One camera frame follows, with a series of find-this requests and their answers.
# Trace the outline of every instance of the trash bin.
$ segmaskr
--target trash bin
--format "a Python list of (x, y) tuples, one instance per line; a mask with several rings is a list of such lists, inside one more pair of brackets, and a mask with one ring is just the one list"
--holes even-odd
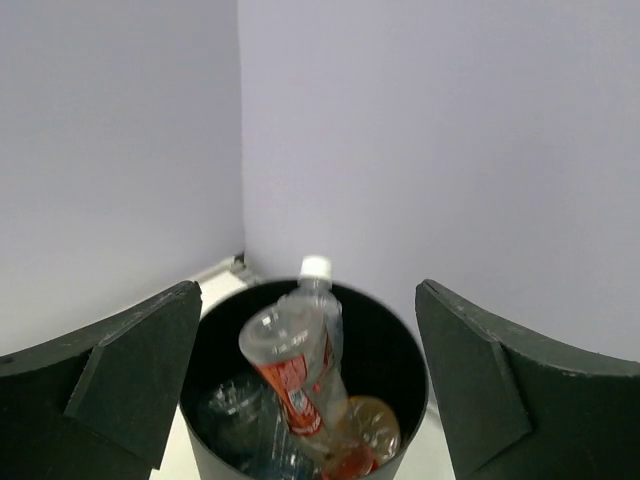
[[(238, 347), (238, 335), (254, 314), (296, 288), (295, 280), (263, 283), (243, 290), (216, 306), (200, 322), (180, 396), (202, 480), (247, 480), (211, 451), (203, 441), (197, 405), (209, 389), (239, 373), (251, 371)], [(370, 480), (391, 480), (425, 413), (427, 367), (418, 343), (400, 319), (383, 305), (346, 286), (334, 285), (342, 302), (345, 350), (342, 376), (350, 395), (384, 400), (396, 413), (402, 433), (398, 455)]]

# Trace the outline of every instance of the bottle cap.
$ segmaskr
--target bottle cap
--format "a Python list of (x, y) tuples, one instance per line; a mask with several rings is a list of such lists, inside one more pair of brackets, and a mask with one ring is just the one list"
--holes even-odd
[(331, 260), (320, 255), (309, 255), (302, 259), (300, 277), (331, 280)]

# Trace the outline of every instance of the wall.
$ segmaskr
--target wall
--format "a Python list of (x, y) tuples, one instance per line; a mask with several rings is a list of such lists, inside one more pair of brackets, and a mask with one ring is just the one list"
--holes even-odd
[(243, 249), (236, 2), (0, 3), (0, 355)]
[(246, 243), (640, 360), (640, 4), (240, 1)]

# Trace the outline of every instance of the round plastic lid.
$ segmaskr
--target round plastic lid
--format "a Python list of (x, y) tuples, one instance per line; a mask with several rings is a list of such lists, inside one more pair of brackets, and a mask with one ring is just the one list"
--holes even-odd
[(331, 280), (331, 260), (320, 255), (308, 255), (302, 259), (300, 276)]

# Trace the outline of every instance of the white floor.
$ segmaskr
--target white floor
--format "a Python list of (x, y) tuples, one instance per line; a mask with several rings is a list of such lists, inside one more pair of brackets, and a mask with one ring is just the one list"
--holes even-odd
[[(246, 285), (229, 272), (201, 282), (202, 315)], [(400, 466), (397, 480), (454, 480), (447, 442), (436, 414), (429, 412)], [(178, 409), (173, 420), (162, 467), (151, 480), (199, 480), (187, 427)]]

